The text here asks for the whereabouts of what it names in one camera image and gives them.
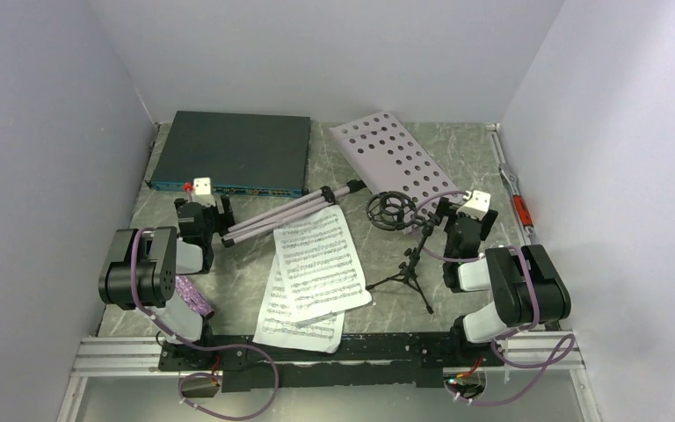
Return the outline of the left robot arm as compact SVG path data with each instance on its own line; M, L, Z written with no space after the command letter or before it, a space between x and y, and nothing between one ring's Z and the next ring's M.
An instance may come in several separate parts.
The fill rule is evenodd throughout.
M201 200L175 200L177 226L119 229L115 232L98 278L103 303L137 310L183 346L183 358L197 369L210 367L217 344L207 325L212 310L195 310L178 289L186 276L209 273L214 263L213 237L235 224L230 199L208 205Z

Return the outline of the lilac perforated music stand desk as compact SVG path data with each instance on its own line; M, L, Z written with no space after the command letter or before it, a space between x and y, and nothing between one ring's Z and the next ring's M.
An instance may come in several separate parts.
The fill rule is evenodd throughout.
M423 217L437 210L440 194L457 205L465 202L467 195L458 193L457 185L392 113L332 127L330 134L371 193L403 193Z

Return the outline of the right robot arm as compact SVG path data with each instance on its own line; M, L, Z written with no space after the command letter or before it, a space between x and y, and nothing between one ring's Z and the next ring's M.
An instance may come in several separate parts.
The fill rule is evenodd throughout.
M454 293L488 292L492 296L479 310L455 319L449 341L454 361L469 365L493 339L570 316L570 293L542 245L482 251L482 242L497 218L495 210L442 198L436 214L447 218L442 255L446 287Z

